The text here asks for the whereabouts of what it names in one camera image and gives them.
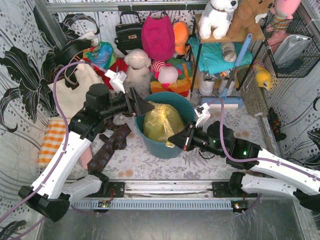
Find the yellow plastic trash bag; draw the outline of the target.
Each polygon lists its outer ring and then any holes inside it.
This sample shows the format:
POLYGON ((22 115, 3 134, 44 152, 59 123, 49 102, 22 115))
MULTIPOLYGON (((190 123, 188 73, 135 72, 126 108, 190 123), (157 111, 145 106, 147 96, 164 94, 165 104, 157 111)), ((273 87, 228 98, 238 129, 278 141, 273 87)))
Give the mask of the yellow plastic trash bag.
POLYGON ((168 148, 175 145, 168 141, 169 137, 178 134, 185 128, 179 112, 170 104, 148 101, 154 109, 145 114, 143 121, 143 134, 159 143, 165 143, 168 148))

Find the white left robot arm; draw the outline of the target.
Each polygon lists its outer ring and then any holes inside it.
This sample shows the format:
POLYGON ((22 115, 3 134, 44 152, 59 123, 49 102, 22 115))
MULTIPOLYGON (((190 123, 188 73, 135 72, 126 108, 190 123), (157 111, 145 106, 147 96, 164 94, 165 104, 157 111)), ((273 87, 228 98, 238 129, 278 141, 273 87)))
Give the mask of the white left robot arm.
POLYGON ((106 84, 90 86, 83 108, 70 120, 65 137, 42 174, 31 186, 22 186, 18 195, 33 210, 53 222, 59 221, 70 205, 90 195, 110 194, 109 178, 97 170, 73 183, 65 183, 75 163, 105 128, 106 121, 118 114, 142 116, 154 106, 131 87, 112 97, 106 84))

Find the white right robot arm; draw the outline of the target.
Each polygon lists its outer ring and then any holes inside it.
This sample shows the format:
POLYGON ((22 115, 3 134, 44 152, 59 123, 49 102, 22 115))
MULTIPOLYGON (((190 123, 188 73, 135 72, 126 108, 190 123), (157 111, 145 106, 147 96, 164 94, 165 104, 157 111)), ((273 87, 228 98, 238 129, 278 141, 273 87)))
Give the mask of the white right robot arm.
POLYGON ((320 172, 280 158, 258 144, 237 138, 232 129, 215 121, 203 131, 195 122, 170 136, 168 141, 183 151, 199 148, 226 159, 232 173, 229 191, 289 197, 311 211, 320 210, 320 172))

